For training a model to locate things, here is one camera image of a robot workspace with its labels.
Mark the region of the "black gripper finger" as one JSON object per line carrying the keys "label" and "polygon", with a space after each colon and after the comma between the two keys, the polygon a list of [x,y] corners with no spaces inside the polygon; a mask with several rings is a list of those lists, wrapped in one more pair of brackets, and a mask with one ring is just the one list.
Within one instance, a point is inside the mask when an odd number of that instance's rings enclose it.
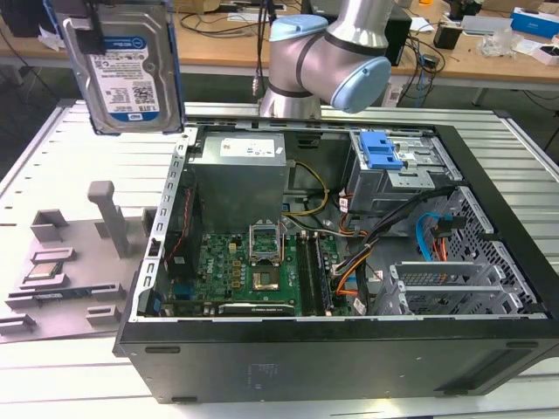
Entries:
{"label": "black gripper finger", "polygon": [[98,1],[81,2],[81,12],[74,20],[78,47],[83,54],[104,55],[106,46],[98,14]]}

